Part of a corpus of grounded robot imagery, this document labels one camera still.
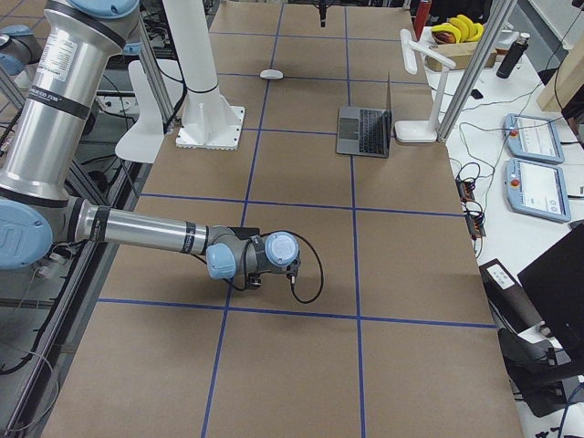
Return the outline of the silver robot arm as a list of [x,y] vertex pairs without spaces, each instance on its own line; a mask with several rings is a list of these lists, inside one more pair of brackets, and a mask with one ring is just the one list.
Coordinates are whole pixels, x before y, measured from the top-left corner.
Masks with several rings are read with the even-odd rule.
[[30,266],[61,242],[108,242],[204,256],[209,275],[297,278],[294,234],[151,217],[72,197],[69,166],[108,60],[139,23],[135,1],[49,1],[51,31],[1,170],[1,266]]

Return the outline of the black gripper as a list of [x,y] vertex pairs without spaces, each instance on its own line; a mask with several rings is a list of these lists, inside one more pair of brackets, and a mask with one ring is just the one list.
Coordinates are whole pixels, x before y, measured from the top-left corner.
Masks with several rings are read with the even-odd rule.
[[268,262],[265,266],[260,266],[255,270],[245,272],[244,289],[257,289],[262,285],[262,276],[274,275],[285,276],[289,285],[294,286],[297,282],[298,271],[301,265],[300,258],[297,257],[286,266],[276,266]]

